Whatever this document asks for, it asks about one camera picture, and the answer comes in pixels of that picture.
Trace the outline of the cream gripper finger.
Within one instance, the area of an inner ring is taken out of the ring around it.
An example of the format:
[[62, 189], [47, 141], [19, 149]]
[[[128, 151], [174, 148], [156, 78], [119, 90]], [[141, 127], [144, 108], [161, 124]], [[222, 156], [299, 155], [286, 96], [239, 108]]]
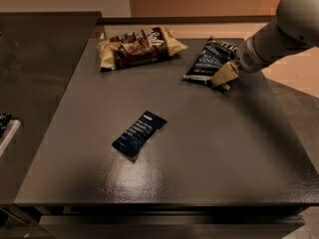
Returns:
[[232, 62], [227, 62], [211, 77], [210, 81], [214, 87], [218, 87], [238, 77], [238, 67]]

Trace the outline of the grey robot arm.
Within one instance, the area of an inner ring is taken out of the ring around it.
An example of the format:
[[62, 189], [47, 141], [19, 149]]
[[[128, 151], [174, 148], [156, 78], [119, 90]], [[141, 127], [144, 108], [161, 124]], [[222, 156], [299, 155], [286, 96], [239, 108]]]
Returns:
[[256, 73], [276, 61], [319, 46], [319, 0], [280, 0], [275, 17], [241, 43], [234, 59], [210, 79], [219, 87], [240, 72]]

